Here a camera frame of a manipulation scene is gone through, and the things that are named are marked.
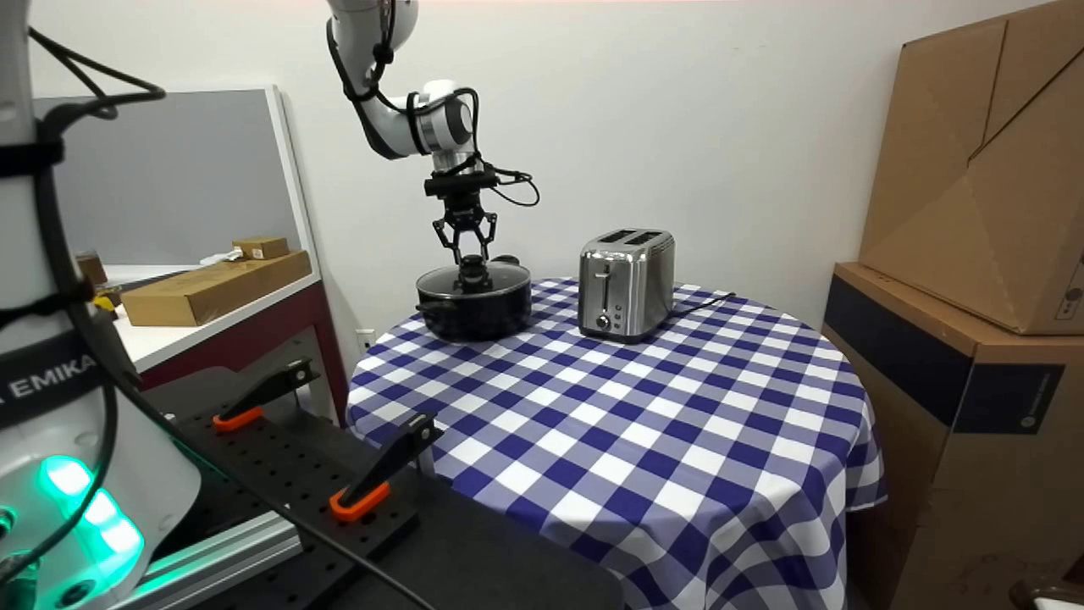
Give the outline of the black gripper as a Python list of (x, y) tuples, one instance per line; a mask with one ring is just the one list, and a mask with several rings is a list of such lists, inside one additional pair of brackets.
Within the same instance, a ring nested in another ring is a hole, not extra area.
[(459, 238), (478, 242), (478, 256), (486, 263), (499, 238), (499, 217), (479, 208), (479, 195), (490, 190), (499, 176), (490, 171), (472, 172), (433, 172), (422, 181), (422, 195), (443, 203), (443, 214), (433, 221), (439, 248), (451, 252), (451, 263), (459, 265)]

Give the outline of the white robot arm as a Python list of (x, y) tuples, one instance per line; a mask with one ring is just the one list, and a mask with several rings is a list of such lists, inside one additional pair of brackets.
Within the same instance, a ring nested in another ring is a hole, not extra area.
[(478, 93), (457, 81), (421, 81), (405, 93), (386, 86), (416, 11), (416, 0), (327, 0), (326, 47), (369, 150), (382, 159), (429, 159), (422, 195), (443, 203), (438, 242), (459, 263), (472, 238), (475, 257), (483, 257), (499, 217), (479, 208), (479, 195), (499, 176), (478, 150)]

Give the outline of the white robot base green light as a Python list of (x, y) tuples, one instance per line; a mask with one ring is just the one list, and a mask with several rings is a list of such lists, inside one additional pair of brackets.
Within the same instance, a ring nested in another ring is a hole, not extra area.
[(64, 130), (120, 102), (92, 93), (40, 115), (36, 46), (31, 0), (0, 0), (0, 591), (3, 610), (120, 610), (193, 511), (201, 470), (64, 242)]

